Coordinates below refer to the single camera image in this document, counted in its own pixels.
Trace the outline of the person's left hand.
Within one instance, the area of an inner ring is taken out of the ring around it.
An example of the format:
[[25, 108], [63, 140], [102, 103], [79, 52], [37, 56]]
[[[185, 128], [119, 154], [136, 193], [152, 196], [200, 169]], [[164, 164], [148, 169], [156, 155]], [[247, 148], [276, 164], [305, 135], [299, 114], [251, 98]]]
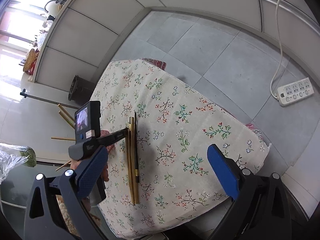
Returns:
[[[71, 169], [76, 170], [77, 167], [80, 165], [82, 161], [81, 160], [71, 160]], [[103, 180], [105, 182], [109, 181], [109, 177], [108, 177], [108, 165], [107, 163], [105, 164], [103, 171], [101, 172], [101, 177], [103, 178]]]

